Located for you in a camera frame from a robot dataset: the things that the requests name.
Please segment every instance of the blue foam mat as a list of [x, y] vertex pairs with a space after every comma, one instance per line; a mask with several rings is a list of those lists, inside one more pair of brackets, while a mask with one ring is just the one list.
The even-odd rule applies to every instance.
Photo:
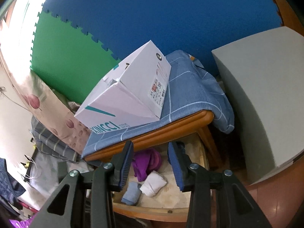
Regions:
[[164, 55], [195, 56], [212, 75], [211, 50], [281, 25], [272, 0], [46, 0], [43, 10], [82, 27], [115, 58], [151, 39]]

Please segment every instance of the green foam mat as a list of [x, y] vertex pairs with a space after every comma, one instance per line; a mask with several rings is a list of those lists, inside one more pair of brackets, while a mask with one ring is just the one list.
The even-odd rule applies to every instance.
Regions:
[[31, 69], [48, 86], [77, 103], [120, 62], [90, 34], [84, 35], [81, 28], [75, 29], [51, 13], [39, 14], [34, 35]]

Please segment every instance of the white sock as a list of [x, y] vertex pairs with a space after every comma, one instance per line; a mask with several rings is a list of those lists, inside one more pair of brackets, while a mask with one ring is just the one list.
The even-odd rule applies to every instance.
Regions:
[[140, 190], [148, 197], [152, 197], [167, 184], [167, 181], [156, 171], [153, 171], [146, 178]]

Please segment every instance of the wire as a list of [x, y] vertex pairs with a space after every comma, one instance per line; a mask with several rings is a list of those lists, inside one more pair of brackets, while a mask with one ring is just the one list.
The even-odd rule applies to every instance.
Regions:
[[8, 98], [10, 101], [12, 101], [13, 103], [15, 103], [16, 105], [20, 106], [21, 108], [27, 110], [28, 112], [30, 112], [27, 108], [24, 108], [22, 105], [19, 105], [18, 103], [16, 103], [15, 101], [13, 101], [12, 99], [10, 99], [8, 96], [6, 96], [3, 92], [0, 92], [1, 94], [3, 94], [6, 98]]

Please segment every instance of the rolled sock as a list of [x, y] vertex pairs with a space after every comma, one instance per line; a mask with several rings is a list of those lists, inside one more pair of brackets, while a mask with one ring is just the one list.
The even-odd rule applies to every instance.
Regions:
[[156, 171], [151, 172], [140, 190], [148, 197], [152, 197], [167, 184], [167, 181]]
[[141, 184], [137, 182], [129, 182], [127, 191], [123, 195], [121, 202], [130, 206], [135, 205], [141, 194], [141, 191], [139, 190], [140, 186]]

